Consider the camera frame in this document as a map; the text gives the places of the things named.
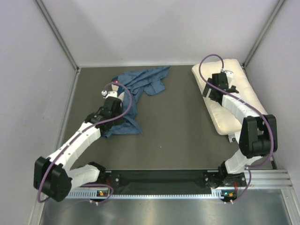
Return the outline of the blue cartoon print pillowcase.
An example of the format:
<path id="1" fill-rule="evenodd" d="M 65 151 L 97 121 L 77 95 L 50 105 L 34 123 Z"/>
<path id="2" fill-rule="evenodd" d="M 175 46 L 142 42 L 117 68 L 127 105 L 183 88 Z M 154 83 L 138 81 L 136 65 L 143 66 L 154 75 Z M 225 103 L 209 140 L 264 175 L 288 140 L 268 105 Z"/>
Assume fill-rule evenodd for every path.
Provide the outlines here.
<path id="1" fill-rule="evenodd" d="M 137 115 L 137 102 L 143 93 L 149 96 L 157 95 L 165 90 L 162 79 L 169 75 L 170 66 L 148 68 L 144 70 L 131 70 L 116 76 L 112 82 L 123 84 L 131 93 L 132 104 L 128 113 L 123 117 L 124 122 L 114 125 L 103 134 L 109 138 L 112 135 L 136 135 L 141 134 L 142 129 L 135 121 Z"/>

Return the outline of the cream white pillow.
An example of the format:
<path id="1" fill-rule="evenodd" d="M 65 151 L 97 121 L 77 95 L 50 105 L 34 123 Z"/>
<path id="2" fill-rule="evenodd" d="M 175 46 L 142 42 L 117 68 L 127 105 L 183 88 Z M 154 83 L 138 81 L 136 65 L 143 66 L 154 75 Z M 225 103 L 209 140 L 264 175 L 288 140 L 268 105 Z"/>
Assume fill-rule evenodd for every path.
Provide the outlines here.
<path id="1" fill-rule="evenodd" d="M 221 61 L 203 63 L 202 65 L 196 64 L 192 67 L 192 73 L 201 92 L 203 92 L 206 85 L 205 81 L 211 78 L 212 74 L 219 73 L 221 67 Z M 239 94 L 233 93 L 233 95 L 247 102 L 261 114 L 267 115 L 268 113 L 255 94 L 239 62 L 236 59 L 225 59 L 224 69 L 234 72 L 233 79 L 229 79 L 228 82 L 230 86 L 236 86 Z M 222 98 L 225 99 L 225 106 L 222 106 L 222 103 L 215 102 L 208 97 L 203 98 L 214 127 L 220 135 L 229 135 L 239 132 L 243 122 L 243 114 L 239 106 L 241 102 L 237 102 L 236 99 L 231 96 L 227 97 L 224 95 Z"/>

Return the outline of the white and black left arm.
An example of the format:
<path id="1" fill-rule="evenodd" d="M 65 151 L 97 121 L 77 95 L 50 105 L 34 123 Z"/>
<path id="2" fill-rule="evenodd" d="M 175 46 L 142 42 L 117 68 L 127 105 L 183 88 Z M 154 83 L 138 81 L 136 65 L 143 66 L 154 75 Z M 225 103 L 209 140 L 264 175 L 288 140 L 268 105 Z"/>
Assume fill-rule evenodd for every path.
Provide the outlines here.
<path id="1" fill-rule="evenodd" d="M 77 187 L 88 183 L 101 186 L 106 182 L 105 168 L 95 162 L 77 169 L 72 166 L 93 142 L 120 121 L 122 112 L 119 98 L 106 97 L 104 105 L 88 115 L 66 143 L 48 157 L 35 161 L 33 186 L 38 190 L 40 203 L 42 194 L 61 202 Z"/>

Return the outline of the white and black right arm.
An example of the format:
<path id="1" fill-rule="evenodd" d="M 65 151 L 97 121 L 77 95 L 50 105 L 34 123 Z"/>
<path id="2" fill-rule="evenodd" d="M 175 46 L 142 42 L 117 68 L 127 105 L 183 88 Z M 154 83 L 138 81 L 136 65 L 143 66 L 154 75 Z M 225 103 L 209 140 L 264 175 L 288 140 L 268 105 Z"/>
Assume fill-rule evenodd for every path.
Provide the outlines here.
<path id="1" fill-rule="evenodd" d="M 277 120 L 272 114 L 262 114 L 244 101 L 236 87 L 229 86 L 225 71 L 212 74 L 206 82 L 203 97 L 219 103 L 240 122 L 241 131 L 235 137 L 239 149 L 218 167 L 219 181 L 233 185 L 246 168 L 278 149 Z"/>

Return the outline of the white pillow care label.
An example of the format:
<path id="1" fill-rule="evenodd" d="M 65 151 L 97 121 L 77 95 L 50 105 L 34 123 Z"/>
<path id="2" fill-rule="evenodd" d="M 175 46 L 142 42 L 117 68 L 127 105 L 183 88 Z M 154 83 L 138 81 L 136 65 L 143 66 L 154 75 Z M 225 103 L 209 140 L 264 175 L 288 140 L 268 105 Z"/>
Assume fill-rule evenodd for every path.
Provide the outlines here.
<path id="1" fill-rule="evenodd" d="M 229 134 L 228 140 L 230 143 L 232 142 L 239 142 L 239 135 L 238 134 Z"/>

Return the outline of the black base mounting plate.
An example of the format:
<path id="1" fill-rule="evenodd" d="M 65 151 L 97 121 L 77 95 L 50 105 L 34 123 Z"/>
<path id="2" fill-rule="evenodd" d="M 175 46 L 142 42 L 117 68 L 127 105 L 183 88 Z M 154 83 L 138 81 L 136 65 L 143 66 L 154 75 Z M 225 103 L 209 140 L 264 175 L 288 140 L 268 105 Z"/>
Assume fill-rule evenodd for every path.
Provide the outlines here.
<path id="1" fill-rule="evenodd" d="M 115 195 L 210 194 L 212 188 L 246 186 L 244 173 L 223 178 L 217 170 L 107 170 L 98 182 Z"/>

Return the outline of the left aluminium frame post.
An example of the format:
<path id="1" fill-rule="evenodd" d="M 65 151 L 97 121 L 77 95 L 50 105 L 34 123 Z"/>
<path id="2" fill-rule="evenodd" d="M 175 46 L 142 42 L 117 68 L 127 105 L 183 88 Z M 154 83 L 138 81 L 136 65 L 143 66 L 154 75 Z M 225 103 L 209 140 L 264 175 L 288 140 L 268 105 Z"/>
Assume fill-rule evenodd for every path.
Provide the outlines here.
<path id="1" fill-rule="evenodd" d="M 55 36 L 57 42 L 59 43 L 59 46 L 61 47 L 62 51 L 64 52 L 65 56 L 67 57 L 68 61 L 70 62 L 73 69 L 78 72 L 79 67 L 77 63 L 75 62 L 74 57 L 72 56 L 69 48 L 67 47 L 59 29 L 57 28 L 54 20 L 52 19 L 48 9 L 46 8 L 46 5 L 42 0 L 34 0 L 34 3 L 36 4 L 37 8 L 39 9 L 40 13 L 46 20 L 46 23 L 50 27 L 50 30 L 52 31 L 53 35 Z"/>

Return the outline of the aluminium frame post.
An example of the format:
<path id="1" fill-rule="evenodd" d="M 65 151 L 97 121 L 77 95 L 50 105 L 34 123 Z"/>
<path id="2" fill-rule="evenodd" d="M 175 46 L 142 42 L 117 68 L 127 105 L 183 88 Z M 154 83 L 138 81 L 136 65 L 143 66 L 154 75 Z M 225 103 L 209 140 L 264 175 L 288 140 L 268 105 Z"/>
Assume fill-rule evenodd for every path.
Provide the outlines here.
<path id="1" fill-rule="evenodd" d="M 57 28 L 54 20 L 52 19 L 48 9 L 46 8 L 46 5 L 42 0 L 34 0 L 34 3 L 36 4 L 37 8 L 39 9 L 40 13 L 46 20 L 46 23 L 50 27 L 50 30 L 52 31 L 53 35 L 55 36 L 57 42 L 59 43 L 59 46 L 61 47 L 62 51 L 64 52 L 65 56 L 67 57 L 68 61 L 70 62 L 73 69 L 78 72 L 79 67 L 77 63 L 75 62 L 74 57 L 72 56 L 69 48 L 67 47 L 59 29 Z"/>
<path id="2" fill-rule="evenodd" d="M 257 39 L 255 40 L 253 46 L 251 47 L 249 53 L 247 54 L 246 59 L 241 64 L 242 68 L 244 70 L 247 69 L 248 65 L 250 64 L 250 62 L 253 59 L 256 52 L 258 51 L 258 49 L 259 49 L 260 45 L 262 44 L 263 40 L 267 36 L 270 28 L 272 27 L 273 23 L 275 22 L 277 16 L 279 15 L 280 11 L 284 7 L 285 3 L 286 3 L 286 0 L 277 0 L 276 1 L 276 4 L 275 4 L 271 14 L 268 16 L 267 21 L 263 25 Z"/>

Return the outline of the right aluminium frame post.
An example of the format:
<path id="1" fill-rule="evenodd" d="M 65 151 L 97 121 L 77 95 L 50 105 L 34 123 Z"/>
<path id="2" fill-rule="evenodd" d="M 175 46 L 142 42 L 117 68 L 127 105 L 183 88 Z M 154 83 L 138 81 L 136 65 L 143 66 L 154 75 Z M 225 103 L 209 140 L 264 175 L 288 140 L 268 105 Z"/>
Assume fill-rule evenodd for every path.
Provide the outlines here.
<path id="1" fill-rule="evenodd" d="M 260 45 L 262 44 L 263 40 L 267 36 L 270 28 L 272 27 L 273 23 L 275 22 L 277 16 L 279 15 L 280 11 L 284 7 L 285 3 L 286 3 L 286 0 L 277 0 L 276 1 L 276 4 L 275 4 L 271 14 L 268 16 L 267 21 L 263 25 L 257 39 L 255 40 L 253 46 L 251 47 L 249 53 L 247 54 L 246 59 L 241 64 L 242 68 L 244 70 L 247 69 L 248 65 L 250 64 L 250 62 L 253 59 L 256 52 L 258 51 L 258 49 L 259 49 Z"/>

